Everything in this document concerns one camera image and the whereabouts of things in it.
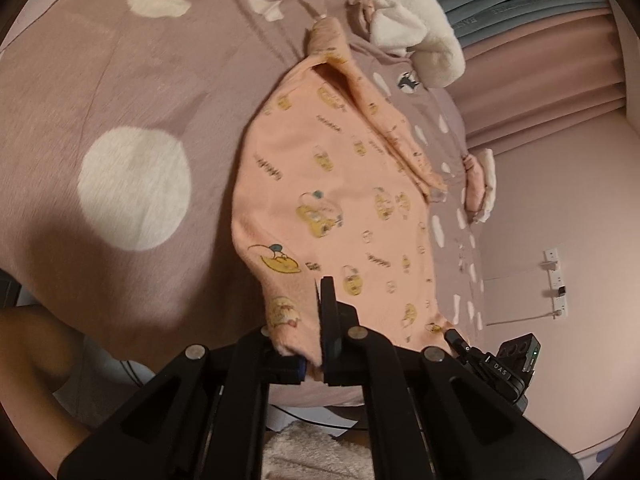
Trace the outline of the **person's bare leg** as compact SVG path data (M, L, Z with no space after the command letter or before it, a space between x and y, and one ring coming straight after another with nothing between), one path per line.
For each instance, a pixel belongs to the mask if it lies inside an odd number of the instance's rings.
M82 350L84 335L44 307L1 311L2 408L52 477L89 435L54 397L70 379Z

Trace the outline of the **pink pleated curtain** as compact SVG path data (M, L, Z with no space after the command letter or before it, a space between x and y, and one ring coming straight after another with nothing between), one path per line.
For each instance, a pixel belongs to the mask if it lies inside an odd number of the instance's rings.
M462 49L465 72L447 91L473 150L511 151L626 105L610 0Z

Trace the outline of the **mauve polka dot bedspread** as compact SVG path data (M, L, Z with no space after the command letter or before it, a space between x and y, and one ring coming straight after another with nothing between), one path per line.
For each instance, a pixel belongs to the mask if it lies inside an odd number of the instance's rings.
M369 0L34 0L1 60L1 266L112 356L159 370L264 317L231 244L244 131L338 18L364 73L409 122L448 193L433 208L439 311L482 340L476 235L462 228L461 116L402 92L409 63L366 37Z

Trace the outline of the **black device with green light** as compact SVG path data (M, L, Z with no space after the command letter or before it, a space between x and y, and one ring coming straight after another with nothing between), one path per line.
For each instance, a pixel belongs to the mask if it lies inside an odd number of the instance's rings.
M541 344L534 334L503 341L497 354L471 347L457 330L447 330L445 340L457 360L521 414L528 407L526 390L535 374Z

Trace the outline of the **peach cartoon print garment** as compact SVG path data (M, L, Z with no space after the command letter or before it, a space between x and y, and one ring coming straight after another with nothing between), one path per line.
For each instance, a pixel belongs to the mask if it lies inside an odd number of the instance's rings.
M321 363L326 277L393 344L442 346L428 207L444 192L341 24L322 18L248 127L232 198L233 244L262 285L276 349Z

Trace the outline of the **white fluffy plush blanket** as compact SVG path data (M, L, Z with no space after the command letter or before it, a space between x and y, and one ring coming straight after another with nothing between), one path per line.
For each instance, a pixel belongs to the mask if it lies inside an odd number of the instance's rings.
M465 71L462 47L437 0L369 0L370 43L411 58L422 84L446 88Z

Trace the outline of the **white fluffy floor rug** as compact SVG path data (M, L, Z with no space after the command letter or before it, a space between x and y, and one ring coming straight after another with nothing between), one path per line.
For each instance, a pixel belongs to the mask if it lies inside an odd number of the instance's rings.
M373 480L375 475L365 446L336 440L306 422L293 422L264 445L262 478Z

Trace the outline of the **white wall power strip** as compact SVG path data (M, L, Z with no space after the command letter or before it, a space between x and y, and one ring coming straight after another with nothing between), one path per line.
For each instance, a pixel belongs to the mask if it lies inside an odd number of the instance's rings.
M558 248L544 251L541 267L546 271L552 300L552 318L567 318L567 288L562 274L561 259Z

